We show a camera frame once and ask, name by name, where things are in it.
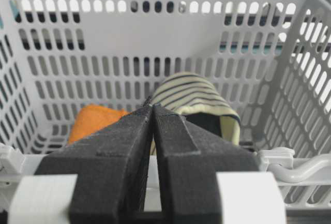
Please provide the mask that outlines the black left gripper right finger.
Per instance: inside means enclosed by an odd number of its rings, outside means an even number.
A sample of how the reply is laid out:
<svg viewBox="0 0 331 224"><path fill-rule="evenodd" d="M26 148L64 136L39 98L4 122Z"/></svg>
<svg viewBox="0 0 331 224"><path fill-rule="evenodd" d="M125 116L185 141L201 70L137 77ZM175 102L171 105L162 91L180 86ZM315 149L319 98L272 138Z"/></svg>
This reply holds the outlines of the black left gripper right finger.
<svg viewBox="0 0 331 224"><path fill-rule="evenodd" d="M252 152L153 106L161 207L171 223L221 223L217 172L257 171Z"/></svg>

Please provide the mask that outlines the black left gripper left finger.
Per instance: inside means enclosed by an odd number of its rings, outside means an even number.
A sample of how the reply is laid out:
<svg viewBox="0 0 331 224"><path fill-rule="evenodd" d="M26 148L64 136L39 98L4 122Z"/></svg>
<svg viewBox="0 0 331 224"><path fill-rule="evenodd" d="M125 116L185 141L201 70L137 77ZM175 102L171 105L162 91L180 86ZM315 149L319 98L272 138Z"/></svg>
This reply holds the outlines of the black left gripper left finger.
<svg viewBox="0 0 331 224"><path fill-rule="evenodd" d="M152 107L45 156L36 175L76 174L70 223L119 223L144 209Z"/></svg>

